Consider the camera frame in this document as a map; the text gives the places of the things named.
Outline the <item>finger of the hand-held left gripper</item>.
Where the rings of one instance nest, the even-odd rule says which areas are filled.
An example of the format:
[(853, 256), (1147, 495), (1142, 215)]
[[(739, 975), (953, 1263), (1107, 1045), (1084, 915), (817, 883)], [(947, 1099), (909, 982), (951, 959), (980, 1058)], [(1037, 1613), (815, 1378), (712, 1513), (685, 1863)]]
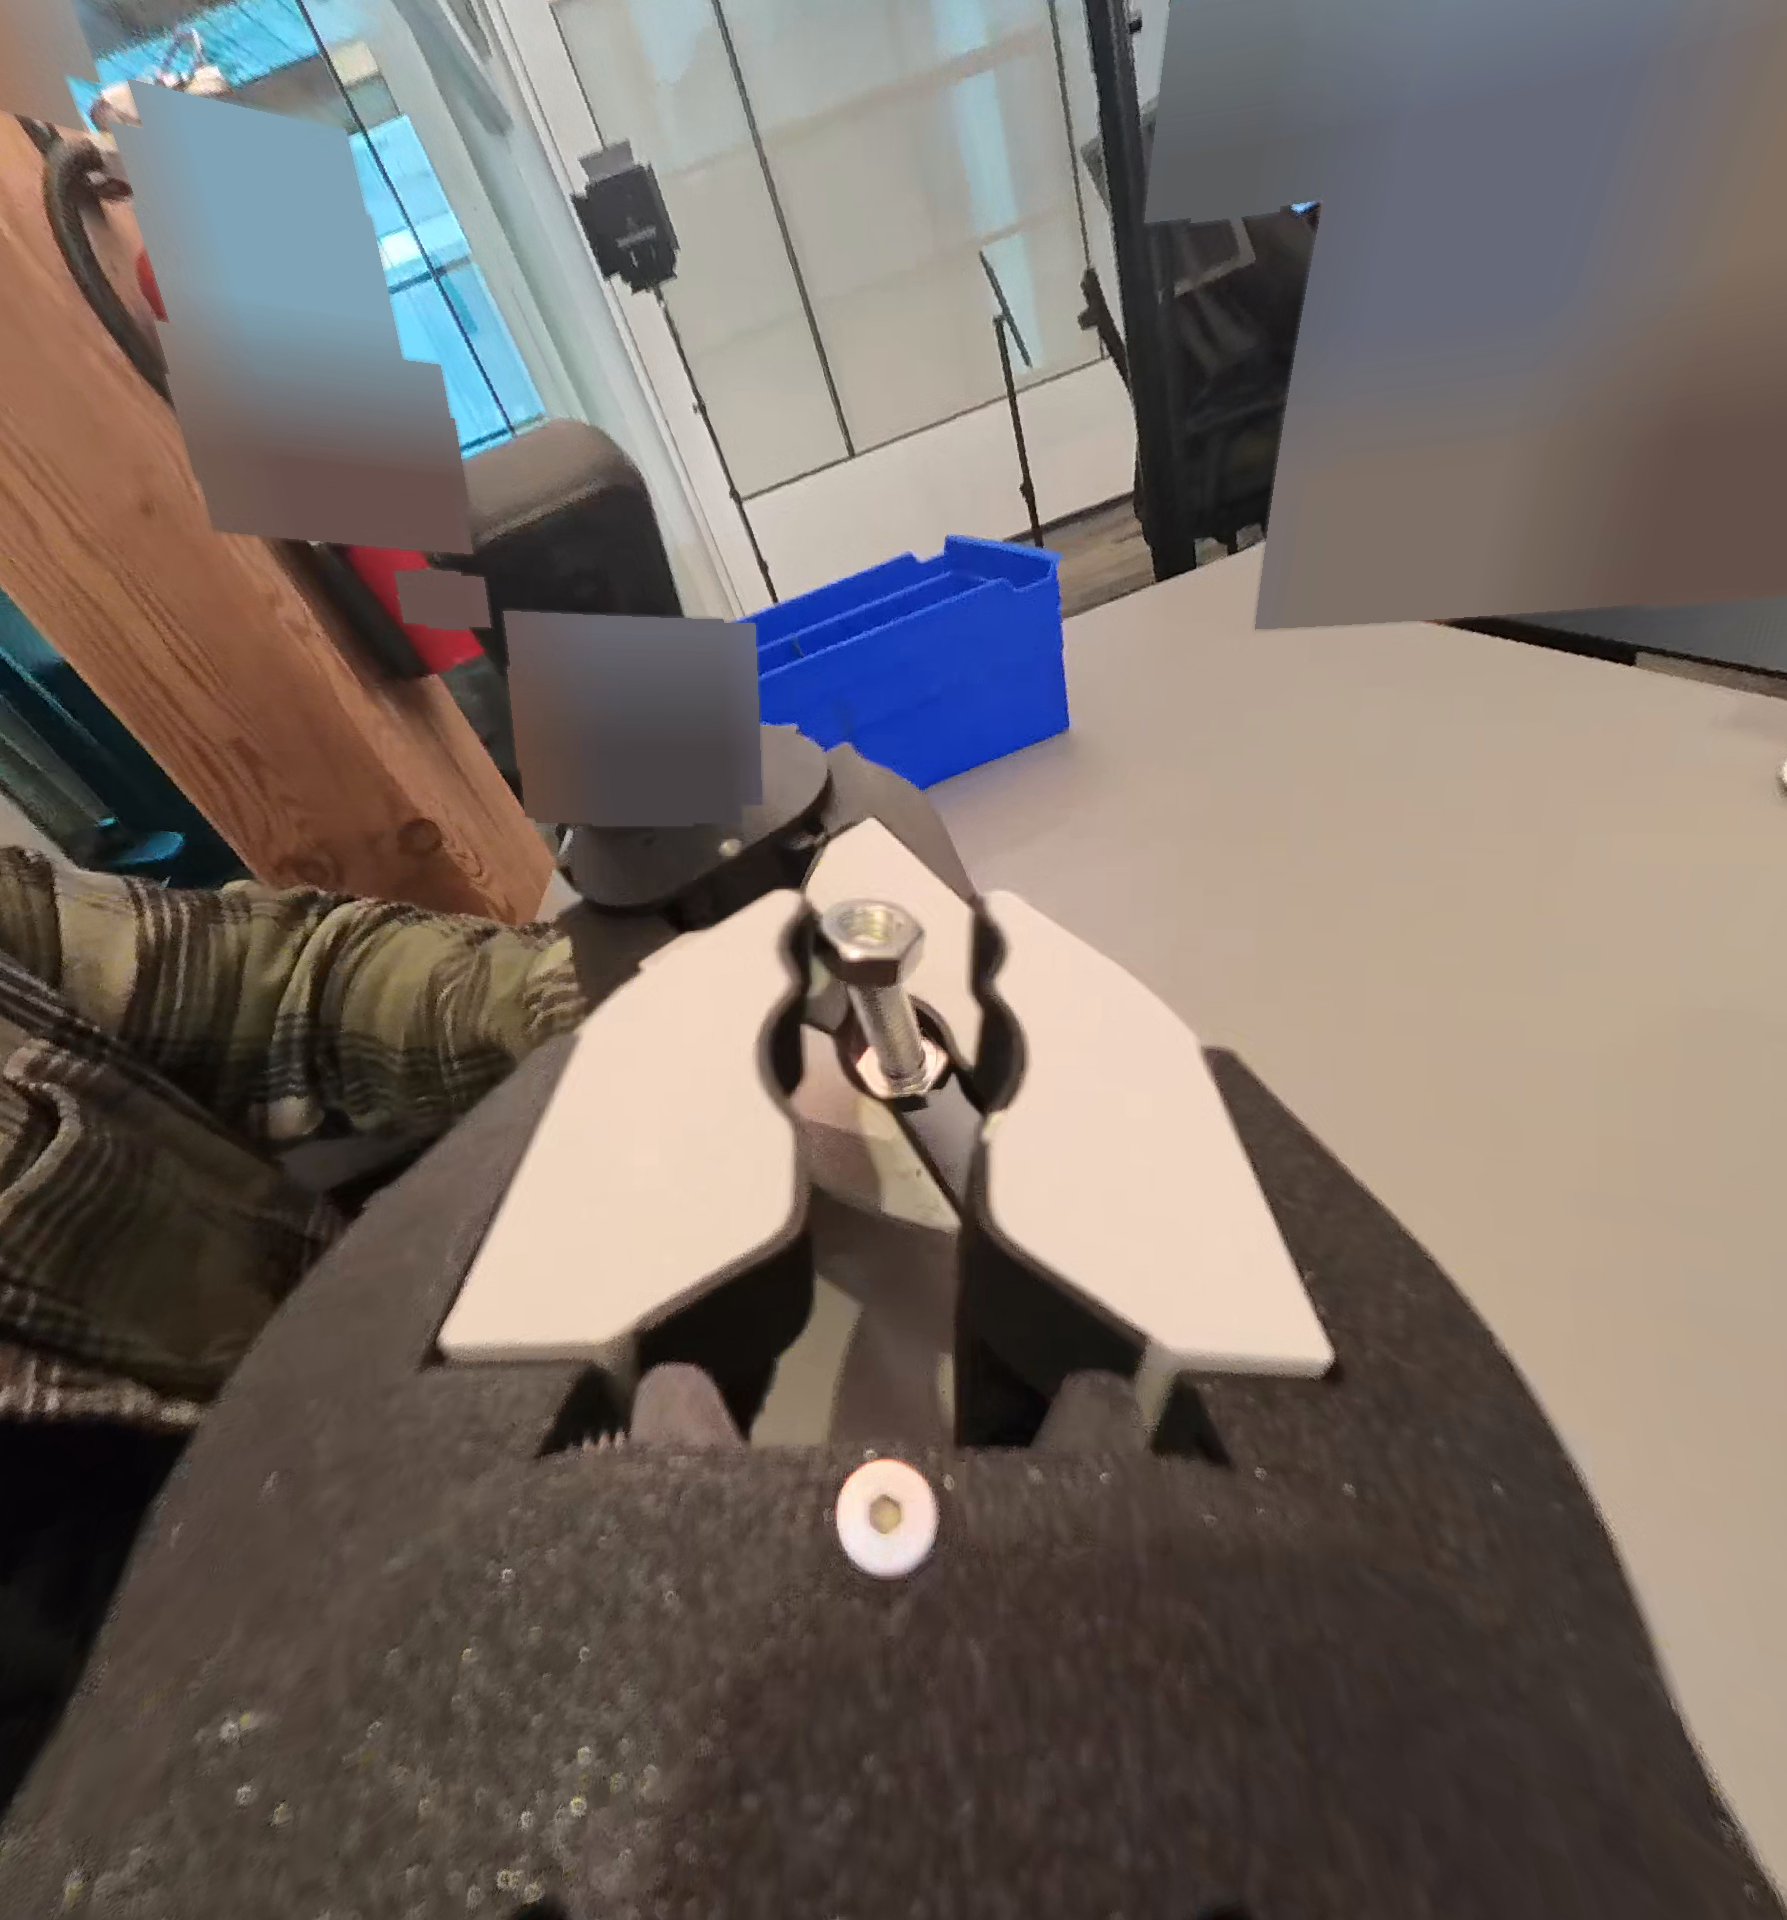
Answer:
[(898, 907), (970, 907), (975, 896), (953, 883), (911, 852), (876, 817), (833, 833), (817, 852), (807, 876), (807, 899), (835, 907), (850, 899), (873, 899)]
[(844, 1099), (827, 1112), (808, 1110), (807, 1141), (813, 1185), (839, 1204), (906, 1227), (955, 1232), (947, 1188), (876, 1103)]

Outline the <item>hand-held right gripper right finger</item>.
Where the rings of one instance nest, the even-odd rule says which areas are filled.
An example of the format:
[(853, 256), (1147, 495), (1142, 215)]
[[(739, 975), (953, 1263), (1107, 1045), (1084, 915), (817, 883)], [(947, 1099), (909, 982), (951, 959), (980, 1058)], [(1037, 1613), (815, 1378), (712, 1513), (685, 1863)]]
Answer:
[(1149, 1437), (1182, 1385), (1335, 1355), (1191, 1028), (1014, 894), (975, 907), (953, 1437), (1023, 1448), (1077, 1375)]

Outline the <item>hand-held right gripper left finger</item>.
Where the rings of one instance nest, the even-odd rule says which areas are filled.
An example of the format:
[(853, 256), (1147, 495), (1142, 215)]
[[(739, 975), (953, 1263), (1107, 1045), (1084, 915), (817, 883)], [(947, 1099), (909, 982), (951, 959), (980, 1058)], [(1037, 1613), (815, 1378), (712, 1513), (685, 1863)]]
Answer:
[(645, 959), (578, 1029), (435, 1334), (623, 1400), (687, 1364), (748, 1434), (808, 1321), (808, 904), (777, 889)]

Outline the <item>steel hex nut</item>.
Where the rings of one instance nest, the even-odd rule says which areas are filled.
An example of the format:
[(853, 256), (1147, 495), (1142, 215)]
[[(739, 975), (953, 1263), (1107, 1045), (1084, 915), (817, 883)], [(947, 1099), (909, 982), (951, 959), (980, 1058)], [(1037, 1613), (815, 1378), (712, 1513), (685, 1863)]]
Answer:
[(845, 1072), (866, 1097), (890, 1108), (908, 1108), (930, 1099), (953, 1076), (953, 1062), (939, 1044), (922, 1035), (919, 1067), (911, 1072), (888, 1072), (880, 1055), (869, 1044), (856, 1049)]

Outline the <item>steel hex bolt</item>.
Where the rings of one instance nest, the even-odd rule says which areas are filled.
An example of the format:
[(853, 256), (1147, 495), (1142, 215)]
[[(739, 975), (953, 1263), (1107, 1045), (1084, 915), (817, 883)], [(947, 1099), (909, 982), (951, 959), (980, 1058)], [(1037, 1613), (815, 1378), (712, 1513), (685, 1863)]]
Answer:
[(845, 994), (861, 1044), (875, 1047), (888, 1072), (916, 1070), (922, 1035), (939, 1044), (922, 1023), (908, 987), (926, 942), (916, 916), (894, 904), (850, 899), (820, 907), (815, 930), (827, 971)]

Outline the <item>person's left forearm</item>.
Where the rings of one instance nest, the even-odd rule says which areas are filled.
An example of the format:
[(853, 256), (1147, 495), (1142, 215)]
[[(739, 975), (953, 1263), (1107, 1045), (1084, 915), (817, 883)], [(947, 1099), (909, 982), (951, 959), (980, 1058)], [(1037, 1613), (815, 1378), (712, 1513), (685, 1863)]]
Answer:
[(429, 1142), (593, 1007), (553, 925), (237, 883), (136, 883), (120, 1034), (268, 1146)]

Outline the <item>blue plastic bin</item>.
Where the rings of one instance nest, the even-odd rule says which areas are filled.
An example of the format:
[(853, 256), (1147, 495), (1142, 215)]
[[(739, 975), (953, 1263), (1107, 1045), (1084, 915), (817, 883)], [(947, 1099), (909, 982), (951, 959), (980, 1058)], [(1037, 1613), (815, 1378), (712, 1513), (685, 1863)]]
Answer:
[(935, 786), (1070, 730), (1057, 557), (949, 537), (754, 616), (761, 721)]

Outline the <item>red fire extinguisher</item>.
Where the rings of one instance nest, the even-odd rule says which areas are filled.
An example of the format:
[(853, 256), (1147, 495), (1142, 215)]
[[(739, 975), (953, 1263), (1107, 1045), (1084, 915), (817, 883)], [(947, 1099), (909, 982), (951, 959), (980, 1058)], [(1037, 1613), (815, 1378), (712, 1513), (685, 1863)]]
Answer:
[(426, 680), (492, 660), (494, 598), (476, 565), (351, 544), (329, 544), (327, 559), (340, 622), (389, 680)]

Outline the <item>black light stand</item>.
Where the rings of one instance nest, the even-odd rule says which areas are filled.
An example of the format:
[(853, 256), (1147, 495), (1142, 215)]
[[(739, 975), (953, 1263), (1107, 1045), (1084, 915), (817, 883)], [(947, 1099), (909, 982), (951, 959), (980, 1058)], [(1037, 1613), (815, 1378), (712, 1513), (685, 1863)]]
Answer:
[(578, 165), (584, 187), (572, 194), (572, 209), (587, 234), (595, 266), (601, 276), (615, 281), (629, 294), (655, 301), (687, 383), (691, 409), (710, 442), (740, 533), (759, 569), (765, 600), (770, 605), (777, 605), (779, 594), (772, 569), (754, 530), (745, 498), (734, 487), (733, 466), (666, 302), (664, 291), (677, 276), (679, 246), (658, 180), (645, 162), (633, 157), (625, 141), (580, 157)]

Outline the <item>wooden pillar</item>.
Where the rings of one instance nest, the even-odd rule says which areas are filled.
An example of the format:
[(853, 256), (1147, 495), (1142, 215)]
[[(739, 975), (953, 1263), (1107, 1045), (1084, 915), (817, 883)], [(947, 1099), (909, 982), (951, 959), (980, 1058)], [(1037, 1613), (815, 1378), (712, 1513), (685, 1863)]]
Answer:
[(525, 925), (551, 856), (446, 685), (390, 682), (210, 528), (169, 407), (70, 281), (0, 114), (0, 589), (251, 873)]

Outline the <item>black tripod stand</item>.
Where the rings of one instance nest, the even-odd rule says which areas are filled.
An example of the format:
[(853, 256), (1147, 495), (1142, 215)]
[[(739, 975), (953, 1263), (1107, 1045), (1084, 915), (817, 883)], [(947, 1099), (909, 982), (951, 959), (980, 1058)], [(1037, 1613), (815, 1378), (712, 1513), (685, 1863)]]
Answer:
[(1009, 427), (1012, 435), (1012, 447), (1017, 453), (1017, 487), (1018, 487), (1018, 498), (1021, 498), (1021, 505), (1026, 517), (1026, 537), (1037, 549), (1044, 552), (1047, 548), (1047, 535), (1045, 535), (1045, 526), (1041, 520), (1039, 498), (1037, 498), (1036, 480), (1031, 471), (1031, 458), (1026, 449), (1025, 425), (1023, 425), (1023, 414), (1021, 414), (1021, 397), (1018, 397), (1018, 373), (1031, 369), (1031, 353), (1025, 345), (1023, 329), (1017, 322), (1017, 313), (1007, 294), (1003, 278), (998, 269), (994, 268), (991, 259), (987, 258), (985, 250), (980, 250), (980, 268), (981, 268), (981, 278), (987, 289), (987, 294), (994, 302), (991, 333), (994, 333), (994, 345), (996, 345), (996, 353), (1001, 360), (1007, 419), (1009, 419)]

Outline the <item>person's plaid shirt torso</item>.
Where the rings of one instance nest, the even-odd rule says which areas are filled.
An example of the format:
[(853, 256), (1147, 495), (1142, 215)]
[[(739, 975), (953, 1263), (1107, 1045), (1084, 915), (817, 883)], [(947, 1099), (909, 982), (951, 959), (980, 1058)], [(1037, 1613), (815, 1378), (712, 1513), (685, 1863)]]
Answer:
[(343, 1218), (54, 980), (96, 899), (0, 848), (0, 1423), (184, 1434)]

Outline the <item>black metal frame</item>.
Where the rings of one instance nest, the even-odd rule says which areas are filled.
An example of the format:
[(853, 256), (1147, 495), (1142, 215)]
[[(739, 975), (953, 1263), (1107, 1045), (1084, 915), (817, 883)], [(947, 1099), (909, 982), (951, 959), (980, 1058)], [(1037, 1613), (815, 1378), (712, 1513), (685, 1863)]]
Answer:
[(1121, 348), (1136, 425), (1142, 528), (1154, 578), (1193, 569), (1188, 490), (1174, 422), (1168, 282), (1157, 264), (1144, 210), (1149, 167), (1124, 2), (1082, 2), (1096, 94), (1096, 143), (1121, 311)]

